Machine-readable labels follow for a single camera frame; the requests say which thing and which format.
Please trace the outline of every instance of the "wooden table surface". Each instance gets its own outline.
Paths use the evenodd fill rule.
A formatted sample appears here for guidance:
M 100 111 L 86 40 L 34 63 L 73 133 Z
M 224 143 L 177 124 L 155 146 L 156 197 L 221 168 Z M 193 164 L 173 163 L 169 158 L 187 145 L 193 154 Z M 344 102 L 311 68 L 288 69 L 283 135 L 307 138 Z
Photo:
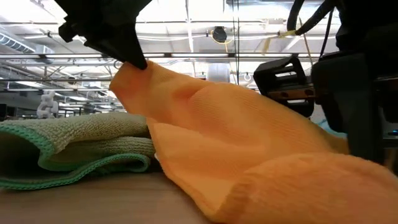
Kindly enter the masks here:
M 0 190 L 0 223 L 210 223 L 161 173 L 115 174 L 35 191 Z

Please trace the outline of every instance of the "fabric fold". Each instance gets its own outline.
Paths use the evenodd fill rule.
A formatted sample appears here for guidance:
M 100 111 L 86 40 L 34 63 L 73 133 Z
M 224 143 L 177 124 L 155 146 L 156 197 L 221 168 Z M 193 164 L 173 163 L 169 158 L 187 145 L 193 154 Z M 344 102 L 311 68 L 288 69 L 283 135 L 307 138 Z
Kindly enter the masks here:
M 154 156 L 145 118 L 127 113 L 5 121 L 0 141 L 0 187 L 19 190 L 70 184 L 96 170 L 144 172 Z
M 398 222 L 393 174 L 252 90 L 153 62 L 125 63 L 110 88 L 129 113 L 147 117 L 167 177 L 213 222 Z

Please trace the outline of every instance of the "green towel trim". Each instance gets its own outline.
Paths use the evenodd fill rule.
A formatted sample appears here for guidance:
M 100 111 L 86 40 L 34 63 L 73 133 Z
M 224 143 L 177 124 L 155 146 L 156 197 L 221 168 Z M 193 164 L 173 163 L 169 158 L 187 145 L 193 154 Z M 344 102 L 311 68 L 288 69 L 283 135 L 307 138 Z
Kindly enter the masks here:
M 9 134 L 14 134 L 21 138 L 24 138 L 34 144 L 40 150 L 40 156 L 38 165 L 43 169 L 49 170 L 65 170 L 67 168 L 74 169 L 78 165 L 76 164 L 57 164 L 55 162 L 50 162 L 49 158 L 52 154 L 54 154 L 55 147 L 51 141 L 47 138 L 43 137 L 36 131 L 25 128 L 22 126 L 14 126 L 11 124 L 2 124 L 0 126 L 0 132 L 5 132 Z M 71 171 L 69 174 L 66 174 L 62 177 L 50 179 L 50 180 L 1 180 L 0 179 L 0 186 L 7 188 L 7 189 L 14 189 L 14 190 L 36 190 L 36 189 L 44 189 L 49 187 L 55 187 L 59 185 L 67 185 L 74 183 L 85 175 L 89 174 L 90 172 L 94 171 L 99 167 L 103 167 L 109 163 L 114 163 L 118 161 L 139 161 L 142 163 L 139 167 L 120 167 L 115 166 L 112 169 L 108 169 L 111 172 L 119 172 L 119 171 L 131 171 L 131 172 L 144 172 L 148 169 L 150 164 L 150 159 L 147 156 L 143 156 L 141 154 L 134 154 L 134 153 L 125 153 L 125 154 L 118 154 L 109 157 L 105 157 L 99 159 L 94 162 L 90 162 L 88 164 L 82 165 L 79 168 Z

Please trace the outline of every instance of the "orange towel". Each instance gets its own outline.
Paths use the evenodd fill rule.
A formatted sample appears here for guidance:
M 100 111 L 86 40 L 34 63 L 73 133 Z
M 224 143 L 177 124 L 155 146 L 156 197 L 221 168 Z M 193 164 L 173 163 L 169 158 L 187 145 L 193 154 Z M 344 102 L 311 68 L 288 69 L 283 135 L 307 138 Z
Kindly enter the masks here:
M 252 90 L 148 63 L 125 63 L 111 89 L 211 221 L 398 223 L 398 179 L 344 140 Z

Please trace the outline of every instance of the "microfiber towel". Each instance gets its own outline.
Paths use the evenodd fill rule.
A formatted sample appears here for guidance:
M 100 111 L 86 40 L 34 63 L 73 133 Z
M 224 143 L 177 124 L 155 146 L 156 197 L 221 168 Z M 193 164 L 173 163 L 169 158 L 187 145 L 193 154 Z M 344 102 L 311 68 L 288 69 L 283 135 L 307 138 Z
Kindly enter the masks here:
M 154 156 L 145 118 L 106 113 L 0 123 L 0 187 L 33 190 L 87 174 L 143 172 Z
M 111 89 L 147 117 L 167 177 L 217 223 L 398 223 L 398 180 L 255 91 L 125 63 Z

